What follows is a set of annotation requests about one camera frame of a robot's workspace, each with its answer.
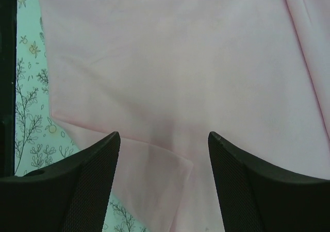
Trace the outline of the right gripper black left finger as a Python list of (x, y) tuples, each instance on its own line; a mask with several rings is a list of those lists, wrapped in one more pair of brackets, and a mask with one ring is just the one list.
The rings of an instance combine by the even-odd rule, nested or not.
[(1, 178), (1, 231), (102, 231), (120, 142), (113, 132), (47, 167)]

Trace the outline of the pink t-shirt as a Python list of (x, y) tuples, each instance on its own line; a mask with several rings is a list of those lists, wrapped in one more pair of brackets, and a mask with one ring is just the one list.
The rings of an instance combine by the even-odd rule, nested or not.
[(117, 131), (112, 190), (150, 231), (223, 231), (214, 131), (329, 178), (329, 0), (39, 0), (52, 118)]

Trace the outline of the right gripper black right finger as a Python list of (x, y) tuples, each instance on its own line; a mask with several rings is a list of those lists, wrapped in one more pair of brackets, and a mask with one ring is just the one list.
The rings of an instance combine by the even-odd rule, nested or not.
[(225, 231), (329, 231), (329, 180), (285, 170), (208, 136)]

